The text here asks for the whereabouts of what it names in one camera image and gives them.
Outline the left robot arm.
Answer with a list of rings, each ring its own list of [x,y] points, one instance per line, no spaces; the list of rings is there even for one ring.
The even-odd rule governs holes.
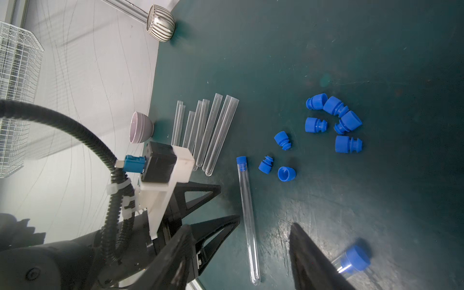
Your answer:
[[[141,156],[117,159],[69,116],[2,100],[1,118],[40,123],[73,137],[108,168],[105,214],[67,205],[45,226],[1,213],[4,290],[183,290],[198,278],[240,224],[238,215],[192,225],[185,217],[221,193],[190,179],[195,159],[185,147],[148,141]]]

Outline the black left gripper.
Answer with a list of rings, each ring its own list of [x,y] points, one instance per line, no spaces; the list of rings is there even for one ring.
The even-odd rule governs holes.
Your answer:
[[[177,231],[184,226],[182,219],[206,205],[221,193],[221,186],[188,182],[178,184],[170,198],[166,213],[161,223],[161,236],[155,239],[155,258],[169,243]],[[213,256],[223,242],[240,224],[239,215],[220,217],[217,219],[192,224],[193,254],[192,268],[187,283],[195,280],[204,272]]]

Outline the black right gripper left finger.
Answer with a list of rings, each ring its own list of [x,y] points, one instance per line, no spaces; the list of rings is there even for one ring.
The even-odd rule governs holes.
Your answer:
[[[184,290],[192,268],[193,234],[182,226],[131,290]]]

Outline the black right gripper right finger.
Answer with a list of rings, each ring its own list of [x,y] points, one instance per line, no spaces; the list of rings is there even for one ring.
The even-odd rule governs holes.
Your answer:
[[[352,290],[354,287],[337,272],[304,229],[291,225],[289,254],[295,289]]]

